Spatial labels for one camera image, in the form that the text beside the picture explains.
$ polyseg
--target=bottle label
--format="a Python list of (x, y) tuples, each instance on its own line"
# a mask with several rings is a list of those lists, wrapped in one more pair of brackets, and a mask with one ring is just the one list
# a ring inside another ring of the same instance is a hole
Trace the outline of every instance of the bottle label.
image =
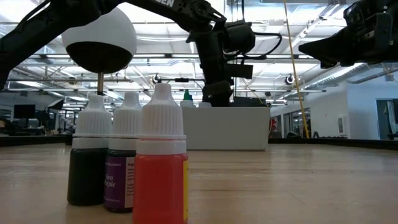
[(108, 208), (132, 208), (134, 157), (106, 159), (104, 204)]
[(184, 161), (183, 163), (183, 171), (184, 171), (184, 221), (186, 222), (188, 220), (188, 161)]

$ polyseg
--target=white sphere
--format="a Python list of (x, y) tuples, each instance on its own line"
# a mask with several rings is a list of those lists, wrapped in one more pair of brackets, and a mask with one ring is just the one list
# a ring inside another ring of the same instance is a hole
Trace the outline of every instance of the white sphere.
[(118, 8), (85, 26), (68, 29), (62, 42), (79, 66), (95, 73), (117, 72), (137, 52), (134, 26)]

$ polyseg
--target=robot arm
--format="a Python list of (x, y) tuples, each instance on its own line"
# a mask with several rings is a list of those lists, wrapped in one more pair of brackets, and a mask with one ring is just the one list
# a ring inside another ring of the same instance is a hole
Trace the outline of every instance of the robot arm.
[(330, 68), (340, 63), (398, 61), (398, 1), (360, 0), (344, 11), (347, 26), (335, 35), (299, 46)]
[(117, 5), (128, 2), (175, 21), (195, 42), (206, 80), (203, 94), (213, 106), (225, 106), (231, 96), (231, 77), (251, 78), (250, 65), (230, 65), (224, 52), (246, 53), (255, 44), (251, 23), (226, 23), (204, 0), (51, 0), (43, 11), (20, 23), (0, 39), (0, 90), (9, 72), (45, 44), (71, 27), (84, 26)]

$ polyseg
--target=wall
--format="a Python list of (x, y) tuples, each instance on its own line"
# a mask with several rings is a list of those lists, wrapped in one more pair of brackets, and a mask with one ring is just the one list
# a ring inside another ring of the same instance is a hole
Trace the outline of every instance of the wall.
[[(348, 114), (345, 85), (327, 88), (326, 93), (310, 93), (304, 98), (304, 108), (311, 111), (311, 130), (320, 136), (339, 136), (338, 118)], [(299, 102), (271, 109), (271, 116), (300, 110)], [(349, 124), (346, 125), (349, 137)]]
[(398, 98), (398, 83), (384, 77), (347, 86), (349, 126), (353, 139), (380, 139), (376, 100)]
[(3, 108), (14, 108), (19, 104), (35, 104), (37, 110), (44, 110), (45, 107), (55, 100), (59, 100), (55, 96), (39, 95), (37, 92), (28, 92), (28, 97), (20, 96), (19, 93), (0, 92), (0, 106)]
[[(398, 99), (398, 83), (385, 82), (384, 77), (356, 85), (340, 83), (339, 87), (327, 88), (326, 93), (310, 93), (304, 99), (304, 108), (311, 110), (312, 131), (320, 136), (339, 136), (338, 118), (346, 115), (348, 138), (380, 139), (376, 100)], [(289, 102), (288, 106), (271, 109), (271, 116), (297, 110), (299, 103)]]

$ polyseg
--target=wooden surface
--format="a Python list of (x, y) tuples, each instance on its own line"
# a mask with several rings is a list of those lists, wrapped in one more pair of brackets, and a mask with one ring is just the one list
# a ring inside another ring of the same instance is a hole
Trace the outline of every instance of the wooden surface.
[[(0, 148), (0, 223), (128, 223), (67, 204), (70, 148)], [(398, 152), (270, 145), (190, 157), (190, 224), (397, 223)]]

